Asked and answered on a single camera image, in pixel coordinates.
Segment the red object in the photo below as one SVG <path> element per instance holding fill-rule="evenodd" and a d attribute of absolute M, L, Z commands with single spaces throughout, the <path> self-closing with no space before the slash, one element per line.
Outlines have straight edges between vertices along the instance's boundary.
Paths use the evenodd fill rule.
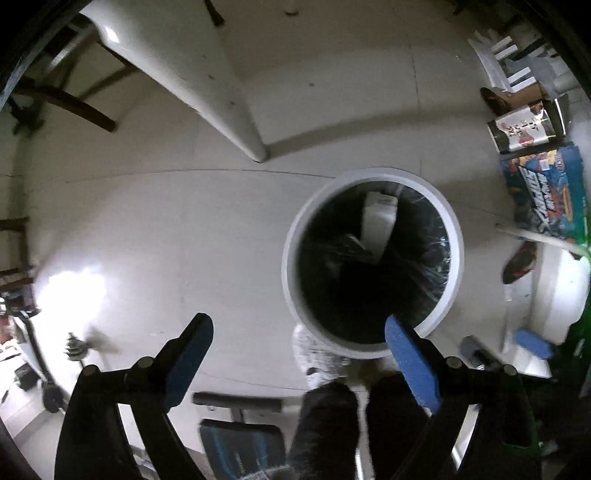
<path fill-rule="evenodd" d="M 8 318 L 0 317 L 0 344 L 9 341 L 12 338 L 8 326 Z"/>

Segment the round opening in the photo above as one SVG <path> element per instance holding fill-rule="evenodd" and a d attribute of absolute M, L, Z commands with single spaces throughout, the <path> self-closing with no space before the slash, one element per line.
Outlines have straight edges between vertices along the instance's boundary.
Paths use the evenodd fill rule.
<path fill-rule="evenodd" d="M 351 254 L 361 237 L 365 197 L 398 198 L 397 218 L 379 263 Z M 295 258 L 295 283 L 310 316 L 335 337 L 358 345 L 383 344 L 386 318 L 416 327 L 447 285 L 451 252 L 443 219 L 409 186 L 365 181 L 341 190 L 312 215 Z"/>

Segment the person's leg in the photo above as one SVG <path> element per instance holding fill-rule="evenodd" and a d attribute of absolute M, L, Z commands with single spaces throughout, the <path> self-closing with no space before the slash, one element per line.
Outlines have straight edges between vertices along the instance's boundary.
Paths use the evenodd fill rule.
<path fill-rule="evenodd" d="M 353 480 L 358 439 L 357 398 L 333 382 L 304 396 L 287 463 L 300 480 Z"/>
<path fill-rule="evenodd" d="M 428 415 L 413 397 L 402 374 L 385 377 L 369 393 L 365 410 L 375 480 L 391 480 L 427 425 Z M 443 478 L 455 473 L 453 461 Z"/>
<path fill-rule="evenodd" d="M 349 359 L 331 353 L 301 325 L 294 331 L 293 345 L 296 363 L 313 390 L 304 396 L 287 462 L 299 480 L 353 480 L 358 403 L 338 381 Z"/>

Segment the black pants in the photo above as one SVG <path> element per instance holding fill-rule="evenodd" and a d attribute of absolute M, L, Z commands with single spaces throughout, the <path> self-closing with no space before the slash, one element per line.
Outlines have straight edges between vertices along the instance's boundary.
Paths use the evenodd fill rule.
<path fill-rule="evenodd" d="M 334 382 L 304 396 L 288 463 L 300 480 L 353 480 L 359 438 L 358 403 Z M 380 380 L 365 410 L 376 480 L 390 480 L 428 422 L 402 375 Z M 442 472 L 453 475 L 453 463 Z"/>

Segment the white pole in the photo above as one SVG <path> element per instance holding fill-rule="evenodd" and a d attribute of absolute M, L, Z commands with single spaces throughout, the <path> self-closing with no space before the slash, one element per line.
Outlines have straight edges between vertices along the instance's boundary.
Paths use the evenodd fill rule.
<path fill-rule="evenodd" d="M 517 228 L 511 225 L 503 225 L 501 223 L 496 224 L 496 230 L 498 232 L 508 233 L 509 235 L 527 238 L 528 240 L 533 240 L 534 242 L 552 245 L 552 247 L 563 248 L 581 257 L 589 256 L 588 248 L 583 247 L 581 245 L 572 244 L 570 242 L 561 240 L 560 238 L 555 238 L 553 236 L 543 235 L 541 233 L 536 232 L 530 232 L 528 230 L 522 230 L 521 228 Z"/>
<path fill-rule="evenodd" d="M 203 1 L 95 0 L 82 13 L 103 42 L 255 161 L 268 153 Z"/>

